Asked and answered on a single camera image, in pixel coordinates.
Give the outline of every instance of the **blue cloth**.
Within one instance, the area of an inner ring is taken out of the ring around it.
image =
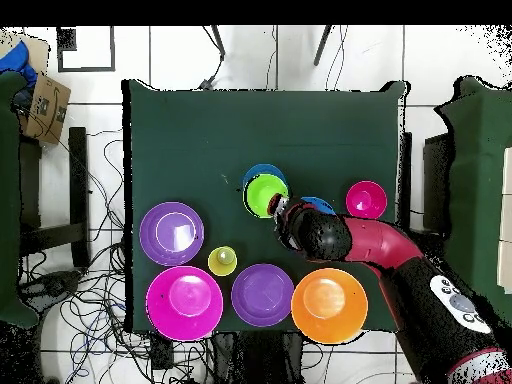
[[[0,72],[3,71],[19,72],[27,80],[28,87],[36,85],[37,73],[28,64],[28,49],[23,41],[0,59]]]

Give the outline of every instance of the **orange plate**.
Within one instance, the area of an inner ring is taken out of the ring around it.
[[[293,321],[318,343],[337,344],[354,337],[363,327],[367,312],[363,286],[339,269],[313,271],[293,292]]]

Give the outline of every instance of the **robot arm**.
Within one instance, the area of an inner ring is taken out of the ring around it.
[[[323,213],[276,197],[276,234],[307,260],[362,262],[374,270],[417,378],[429,384],[512,384],[492,329],[460,282],[450,281],[398,229],[375,220]]]

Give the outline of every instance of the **black chair leg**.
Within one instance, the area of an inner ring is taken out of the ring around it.
[[[220,39],[219,29],[217,28],[217,25],[211,25],[211,27],[213,36],[217,42],[217,46],[219,46],[221,59],[224,60],[224,56],[226,56],[226,50],[224,50],[224,44],[222,44],[222,40]]]
[[[315,66],[318,66],[318,63],[320,62],[320,58],[322,57],[322,53],[324,52],[325,43],[327,42],[327,38],[329,37],[331,28],[332,25],[326,25],[324,28],[324,33],[322,34],[320,44],[318,45],[318,50],[316,51],[315,61],[313,62]]]

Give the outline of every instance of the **pink plate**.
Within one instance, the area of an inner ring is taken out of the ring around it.
[[[222,307],[219,285],[193,266],[158,274],[146,295],[146,312],[159,333],[182,342],[210,333],[220,321]]]

